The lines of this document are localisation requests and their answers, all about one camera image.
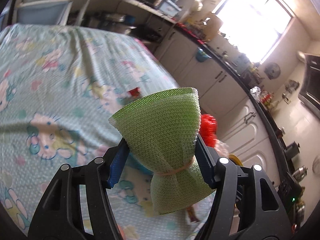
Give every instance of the kitchen countertop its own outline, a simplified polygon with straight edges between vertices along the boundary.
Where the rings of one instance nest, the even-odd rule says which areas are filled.
[[[259,114],[259,116],[260,116],[266,130],[267,130],[269,140],[270,140],[273,152],[275,154],[280,181],[282,181],[287,172],[292,173],[292,171],[291,172],[289,171],[289,166],[292,167],[293,165],[291,166],[291,163],[289,163],[290,165],[288,166],[288,163],[287,163],[287,160],[286,160],[285,154],[284,154],[285,145],[283,144],[283,141],[278,139],[275,134],[275,129],[277,127],[276,127],[276,123],[274,122],[272,117],[268,116],[266,114],[266,110],[264,109],[264,107],[253,98],[253,96],[251,95],[251,93],[249,91],[249,88],[240,79],[240,75],[229,64],[227,64],[226,62],[221,60],[217,54],[215,54],[204,43],[200,42],[197,37],[193,36],[192,34],[185,31],[183,28],[181,28],[179,26],[175,26],[174,28],[175,28],[175,30],[182,33],[185,37],[189,38],[191,41],[196,43],[199,46],[199,48],[201,48],[207,55],[209,55],[213,60],[215,60],[230,76],[232,76],[234,78],[234,80],[236,80],[236,82],[246,92],[246,94],[248,95],[248,97],[252,101],[255,109],[257,110],[257,112],[258,112],[258,114]]]

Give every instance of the hello kitty tablecloth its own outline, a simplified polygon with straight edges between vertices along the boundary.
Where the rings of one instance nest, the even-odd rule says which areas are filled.
[[[116,146],[109,117],[131,100],[177,87],[136,39],[81,27],[13,25],[0,33],[0,201],[25,233],[63,163],[85,165]],[[127,239],[185,239],[185,212],[151,217],[151,176],[126,165],[108,191]],[[84,226],[90,219],[82,188]],[[196,206],[205,221],[213,197]]]

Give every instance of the tiled wall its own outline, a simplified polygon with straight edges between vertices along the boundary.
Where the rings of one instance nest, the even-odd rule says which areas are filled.
[[[320,42],[311,42],[304,52],[320,54]],[[305,72],[304,63],[300,62],[294,69],[289,79],[302,84]],[[320,176],[316,176],[312,171],[312,163],[317,155],[320,155],[320,119],[318,119],[299,99],[298,89],[290,98],[291,103],[280,102],[278,107],[272,112],[272,116],[278,127],[284,127],[286,134],[283,139],[286,145],[293,141],[300,144],[300,154],[292,159],[295,168],[303,165],[308,167],[308,175],[300,183],[306,187],[303,200],[306,202],[305,221],[312,213],[316,204],[320,200]],[[284,92],[282,86],[276,93],[276,98],[281,98]]]

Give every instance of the black countertop edge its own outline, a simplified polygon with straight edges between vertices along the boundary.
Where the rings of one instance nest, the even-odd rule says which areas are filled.
[[[233,79],[240,85],[240,87],[248,95],[248,97],[252,101],[255,109],[257,110],[257,113],[259,114],[259,116],[260,116],[260,118],[266,128],[266,131],[268,133],[269,140],[270,140],[270,143],[271,143],[271,146],[272,146],[275,158],[276,158],[276,163],[277,163],[278,172],[279,172],[279,178],[280,178],[280,181],[282,181],[284,179],[284,175],[287,172],[289,172],[288,164],[287,164],[285,154],[284,154],[284,148],[283,148],[282,144],[280,143],[279,139],[277,138],[272,125],[268,121],[268,118],[264,114],[264,111],[262,109],[263,106],[259,106],[257,101],[251,95],[249,89],[246,87],[246,85],[240,79],[239,74],[236,73],[232,68],[230,68],[225,62],[223,62],[205,44],[200,43],[196,37],[192,36],[190,33],[186,32],[181,27],[175,26],[174,28],[175,28],[175,30],[177,30],[181,34],[183,34],[185,37],[187,37],[189,40],[196,43],[199,48],[201,48],[206,54],[208,54],[213,60],[215,60],[230,76],[233,77]]]

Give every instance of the cabinet handle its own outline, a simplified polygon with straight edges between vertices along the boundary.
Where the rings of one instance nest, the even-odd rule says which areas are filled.
[[[221,80],[219,80],[219,83],[221,83],[226,77],[227,77],[227,75],[224,75],[223,78],[221,78]]]
[[[216,76],[214,79],[217,79],[219,76],[221,76],[222,71],[220,71],[220,73],[218,74],[218,76]]]
[[[169,38],[168,38],[168,40],[171,40],[172,36],[173,36],[175,33],[176,33],[176,32],[171,33],[170,36],[169,36]]]
[[[244,123],[247,124],[248,121],[250,120],[250,118],[255,117],[256,115],[253,114],[253,112],[250,112],[249,114],[244,116]]]

